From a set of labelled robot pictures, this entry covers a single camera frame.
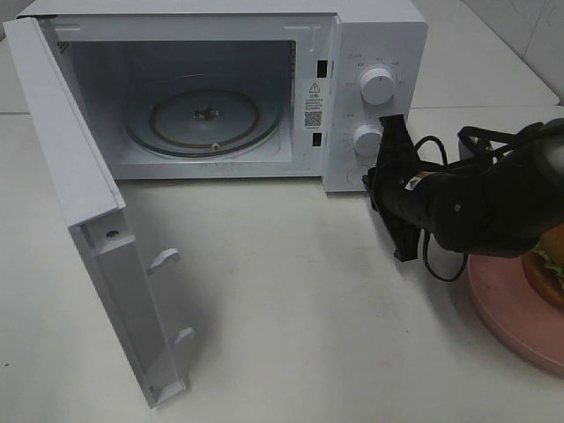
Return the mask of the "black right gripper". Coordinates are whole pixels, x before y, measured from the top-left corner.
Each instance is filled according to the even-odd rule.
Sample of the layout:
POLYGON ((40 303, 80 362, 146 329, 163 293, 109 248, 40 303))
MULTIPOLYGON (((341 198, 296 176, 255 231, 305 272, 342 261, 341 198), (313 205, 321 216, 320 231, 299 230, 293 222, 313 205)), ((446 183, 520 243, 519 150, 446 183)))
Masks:
POLYGON ((380 123, 378 164, 368 169, 362 182, 394 244, 394 257, 404 263, 419 257, 419 228, 433 226, 432 195, 424 180, 436 172, 414 166, 417 153, 403 115, 383 116, 380 123))

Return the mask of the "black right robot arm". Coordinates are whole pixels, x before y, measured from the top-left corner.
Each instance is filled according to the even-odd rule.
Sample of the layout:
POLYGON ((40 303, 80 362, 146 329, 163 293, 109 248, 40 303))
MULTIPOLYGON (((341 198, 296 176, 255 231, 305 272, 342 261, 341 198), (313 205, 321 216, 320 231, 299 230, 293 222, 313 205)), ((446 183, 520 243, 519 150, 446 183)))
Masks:
POLYGON ((563 121, 515 134, 465 126, 464 158, 424 161, 402 115, 381 119, 382 142, 363 177, 401 262, 418 257, 428 231, 446 250, 515 257, 563 221, 563 121))

